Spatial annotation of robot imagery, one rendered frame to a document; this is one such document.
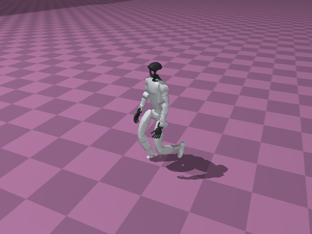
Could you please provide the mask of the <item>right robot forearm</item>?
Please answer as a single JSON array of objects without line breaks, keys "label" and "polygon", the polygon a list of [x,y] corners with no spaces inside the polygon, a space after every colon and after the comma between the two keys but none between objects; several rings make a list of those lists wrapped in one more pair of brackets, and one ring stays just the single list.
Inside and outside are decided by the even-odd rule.
[{"label": "right robot forearm", "polygon": [[139,108],[141,108],[140,112],[142,112],[144,110],[146,102],[147,102],[147,99],[142,96],[142,101],[141,101],[141,103],[139,105]]}]

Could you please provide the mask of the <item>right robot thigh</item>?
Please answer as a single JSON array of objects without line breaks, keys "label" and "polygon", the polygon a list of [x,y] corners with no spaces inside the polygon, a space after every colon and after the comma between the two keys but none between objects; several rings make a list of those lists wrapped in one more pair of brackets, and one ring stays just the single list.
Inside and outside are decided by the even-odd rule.
[{"label": "right robot thigh", "polygon": [[153,118],[152,110],[153,109],[147,109],[139,123],[137,136],[140,142],[145,142],[147,140],[147,137],[144,133],[150,124],[150,118]]}]

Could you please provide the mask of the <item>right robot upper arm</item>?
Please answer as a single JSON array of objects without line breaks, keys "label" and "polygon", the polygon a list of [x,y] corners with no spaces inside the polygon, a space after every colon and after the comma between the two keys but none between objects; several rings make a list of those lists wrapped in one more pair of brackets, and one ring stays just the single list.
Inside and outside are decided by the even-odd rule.
[{"label": "right robot upper arm", "polygon": [[150,78],[146,78],[146,79],[145,79],[145,92],[143,93],[143,97],[145,97],[146,99],[149,98],[148,79],[150,79]]}]

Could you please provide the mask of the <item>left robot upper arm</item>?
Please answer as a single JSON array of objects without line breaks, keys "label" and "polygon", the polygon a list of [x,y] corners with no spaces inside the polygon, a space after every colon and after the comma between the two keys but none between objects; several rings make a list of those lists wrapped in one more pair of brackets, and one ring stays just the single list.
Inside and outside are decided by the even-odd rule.
[{"label": "left robot upper arm", "polygon": [[161,105],[161,108],[164,104],[167,104],[168,108],[169,108],[169,98],[168,98],[169,88],[168,88],[168,86],[164,83],[161,83],[161,84],[159,84],[159,90],[160,90],[161,95],[162,95],[162,100],[164,101],[164,103]]}]

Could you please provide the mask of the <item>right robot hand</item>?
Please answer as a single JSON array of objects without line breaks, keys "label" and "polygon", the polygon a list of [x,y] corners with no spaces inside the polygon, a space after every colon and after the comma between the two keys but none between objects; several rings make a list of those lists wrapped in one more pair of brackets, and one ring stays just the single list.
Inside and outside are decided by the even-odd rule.
[{"label": "right robot hand", "polygon": [[138,108],[137,113],[134,116],[134,123],[138,123],[139,122],[138,118],[140,116],[140,113],[142,113],[142,112],[140,112],[140,110],[141,110],[141,108]]}]

